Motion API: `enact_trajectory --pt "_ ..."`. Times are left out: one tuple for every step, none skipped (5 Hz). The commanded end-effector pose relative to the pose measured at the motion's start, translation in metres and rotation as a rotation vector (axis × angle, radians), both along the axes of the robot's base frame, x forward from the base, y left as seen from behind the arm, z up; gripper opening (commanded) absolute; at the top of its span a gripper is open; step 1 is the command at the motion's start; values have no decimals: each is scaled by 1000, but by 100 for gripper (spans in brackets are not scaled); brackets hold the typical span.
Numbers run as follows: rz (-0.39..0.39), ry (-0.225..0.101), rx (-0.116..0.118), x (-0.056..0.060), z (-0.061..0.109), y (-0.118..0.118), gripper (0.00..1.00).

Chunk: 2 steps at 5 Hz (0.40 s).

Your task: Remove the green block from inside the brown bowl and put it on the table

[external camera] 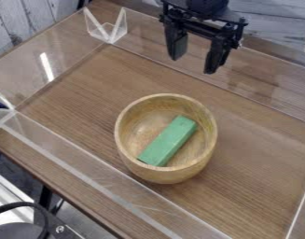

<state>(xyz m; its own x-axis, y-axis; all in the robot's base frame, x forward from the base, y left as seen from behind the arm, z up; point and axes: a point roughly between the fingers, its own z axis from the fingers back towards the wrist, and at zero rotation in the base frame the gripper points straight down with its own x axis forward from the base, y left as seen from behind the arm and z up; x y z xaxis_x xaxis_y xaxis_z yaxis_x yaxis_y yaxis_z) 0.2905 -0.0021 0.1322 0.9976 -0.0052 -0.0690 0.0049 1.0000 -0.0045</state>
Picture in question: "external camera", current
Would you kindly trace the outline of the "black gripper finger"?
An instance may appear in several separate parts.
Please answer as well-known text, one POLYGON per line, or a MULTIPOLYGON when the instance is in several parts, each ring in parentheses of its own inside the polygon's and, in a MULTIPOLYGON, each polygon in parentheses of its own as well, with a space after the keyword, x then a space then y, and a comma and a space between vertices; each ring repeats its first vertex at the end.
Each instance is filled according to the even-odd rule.
POLYGON ((210 43, 210 49, 205 58, 204 73, 210 75, 217 72, 217 69, 224 65, 230 53, 230 41, 216 36, 210 43))
POLYGON ((164 35, 168 55, 176 61, 186 52, 188 33, 178 22, 165 19, 164 35))

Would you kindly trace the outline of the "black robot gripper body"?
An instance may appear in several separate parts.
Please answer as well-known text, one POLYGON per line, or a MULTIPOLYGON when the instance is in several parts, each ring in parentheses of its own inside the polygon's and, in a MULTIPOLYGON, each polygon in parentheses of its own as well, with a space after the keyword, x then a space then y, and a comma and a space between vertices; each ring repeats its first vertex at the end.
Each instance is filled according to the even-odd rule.
POLYGON ((218 34, 240 41, 248 21, 229 7, 229 0, 161 0, 160 22, 165 35, 193 33, 213 39, 218 34))

